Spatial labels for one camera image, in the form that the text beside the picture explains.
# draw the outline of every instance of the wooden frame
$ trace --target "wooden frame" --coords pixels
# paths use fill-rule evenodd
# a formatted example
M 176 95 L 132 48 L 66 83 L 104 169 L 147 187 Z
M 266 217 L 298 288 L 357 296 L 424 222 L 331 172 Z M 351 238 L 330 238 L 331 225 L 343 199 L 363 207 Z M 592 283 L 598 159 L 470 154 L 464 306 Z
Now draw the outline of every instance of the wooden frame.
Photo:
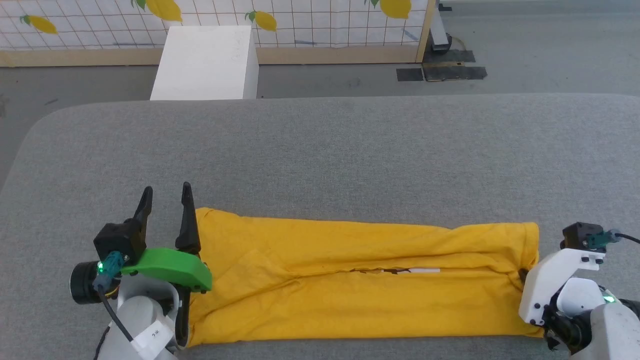
M 258 63 L 420 63 L 429 39 L 435 5 L 436 0 L 429 0 L 418 46 L 260 47 L 256 49 Z M 0 51 L 0 67 L 158 65 L 161 56 L 162 49 Z

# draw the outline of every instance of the lemon print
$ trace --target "lemon print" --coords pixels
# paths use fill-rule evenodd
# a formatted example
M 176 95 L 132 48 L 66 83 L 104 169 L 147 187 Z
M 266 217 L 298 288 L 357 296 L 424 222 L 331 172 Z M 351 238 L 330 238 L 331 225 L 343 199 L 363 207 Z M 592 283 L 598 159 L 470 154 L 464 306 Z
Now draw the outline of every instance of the lemon print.
M 174 0 L 136 0 L 136 4 L 142 10 L 146 5 L 149 11 L 160 19 L 182 22 L 182 12 Z
M 276 19 L 274 19 L 273 16 L 271 16 L 271 14 L 269 13 L 257 12 L 254 10 L 250 13 L 246 13 L 244 15 L 244 18 L 246 19 L 247 16 L 249 16 L 249 20 L 251 20 L 251 22 L 253 22 L 253 20 L 255 19 L 255 23 L 258 24 L 258 26 L 260 26 L 262 29 L 276 31 L 276 28 L 278 27 Z
M 394 19 L 409 19 L 411 0 L 371 0 L 373 7 L 380 2 L 380 10 Z
M 54 24 L 51 24 L 51 21 L 43 17 L 25 15 L 20 17 L 20 22 L 24 22 L 27 25 L 31 25 L 34 28 L 42 31 L 43 33 L 47 33 L 47 34 L 58 33 L 56 26 Z

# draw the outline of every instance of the gray floor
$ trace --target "gray floor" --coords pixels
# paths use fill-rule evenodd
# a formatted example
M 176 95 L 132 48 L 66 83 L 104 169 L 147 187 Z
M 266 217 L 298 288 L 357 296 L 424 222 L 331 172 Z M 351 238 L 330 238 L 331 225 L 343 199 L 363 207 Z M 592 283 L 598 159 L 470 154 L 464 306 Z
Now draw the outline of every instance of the gray floor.
M 260 67 L 258 95 L 274 97 L 591 92 L 640 95 L 640 2 L 455 2 L 443 13 L 458 49 L 488 77 L 397 82 L 414 65 Z M 0 69 L 0 188 L 29 128 L 42 116 L 90 102 L 149 98 L 156 67 Z

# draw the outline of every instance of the black cable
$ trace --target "black cable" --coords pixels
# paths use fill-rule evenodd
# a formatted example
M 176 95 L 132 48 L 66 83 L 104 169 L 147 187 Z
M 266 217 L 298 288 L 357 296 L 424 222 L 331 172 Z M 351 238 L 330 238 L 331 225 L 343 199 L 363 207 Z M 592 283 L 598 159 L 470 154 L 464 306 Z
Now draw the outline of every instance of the black cable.
M 630 236 L 630 235 L 627 235 L 627 234 L 621 234 L 621 233 L 615 233 L 614 235 L 615 235 L 616 237 L 625 238 L 625 239 L 628 239 L 628 240 L 633 241 L 634 243 L 638 243 L 638 244 L 640 244 L 640 239 L 635 238 L 635 237 L 633 237 L 633 236 Z
M 113 312 L 111 305 L 109 305 L 107 298 L 104 296 L 104 289 L 102 288 L 102 285 L 98 285 L 98 296 L 100 297 L 100 300 L 104 304 L 104 308 L 107 309 L 107 312 L 111 316 L 111 319 L 118 326 L 118 329 L 122 331 L 122 334 L 124 335 L 125 338 L 127 338 L 129 342 L 132 342 L 133 337 L 131 336 L 131 334 L 129 334 L 129 331 L 125 329 L 124 325 L 122 325 L 122 322 L 120 322 L 120 319 L 118 319 L 118 316 L 116 315 L 116 313 Z
M 107 337 L 107 332 L 109 332 L 110 327 L 107 326 L 106 329 L 104 329 L 104 332 L 102 333 L 102 337 L 100 338 L 100 342 L 98 343 L 98 346 L 95 348 L 95 356 L 93 357 L 93 360 L 98 360 L 98 355 L 100 355 L 100 349 L 102 348 L 102 343 L 104 342 L 104 338 Z

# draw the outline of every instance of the yellow shirt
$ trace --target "yellow shirt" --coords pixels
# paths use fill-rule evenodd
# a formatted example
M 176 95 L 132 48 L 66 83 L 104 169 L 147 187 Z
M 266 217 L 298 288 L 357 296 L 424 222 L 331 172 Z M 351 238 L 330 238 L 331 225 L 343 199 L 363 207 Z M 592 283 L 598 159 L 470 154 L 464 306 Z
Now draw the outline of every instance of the yellow shirt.
M 528 335 L 518 270 L 538 226 L 240 217 L 197 209 L 213 289 L 193 294 L 189 346 L 248 340 Z

